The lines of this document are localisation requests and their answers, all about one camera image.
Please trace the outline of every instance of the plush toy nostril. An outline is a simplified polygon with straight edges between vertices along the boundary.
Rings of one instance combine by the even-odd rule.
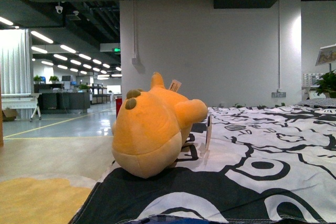
[[[140,96],[141,93],[138,89],[131,89],[130,91],[127,92],[126,98],[130,99],[130,98],[135,98]]]
[[[131,98],[130,100],[128,100],[126,102],[125,109],[127,109],[127,110],[134,109],[134,107],[136,106],[136,104],[137,104],[136,99]]]

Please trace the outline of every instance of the plush toy tag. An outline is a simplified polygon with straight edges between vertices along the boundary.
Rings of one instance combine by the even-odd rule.
[[[169,90],[177,92],[180,88],[182,83],[180,83],[177,80],[172,80],[172,83],[170,84]]]
[[[211,130],[212,130],[211,115],[209,115],[207,126],[206,126],[205,152],[207,152],[207,150],[209,149],[210,139],[211,139]]]

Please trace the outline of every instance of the stuffed animal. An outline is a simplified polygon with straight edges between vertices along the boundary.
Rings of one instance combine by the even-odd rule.
[[[112,126],[112,153],[129,173],[148,178],[178,157],[193,123],[207,117],[201,100],[167,90],[155,72],[151,89],[130,90]]]

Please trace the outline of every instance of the black and white bedsheet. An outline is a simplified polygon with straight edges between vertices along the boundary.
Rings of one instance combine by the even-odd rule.
[[[112,164],[71,223],[336,222],[336,109],[209,108],[209,114],[208,152],[204,121],[193,126],[174,167],[152,178]]]

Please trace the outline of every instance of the white curtain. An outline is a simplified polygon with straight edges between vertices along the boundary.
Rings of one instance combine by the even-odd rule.
[[[1,94],[32,93],[29,32],[27,29],[0,30]],[[28,119],[31,109],[18,110]]]

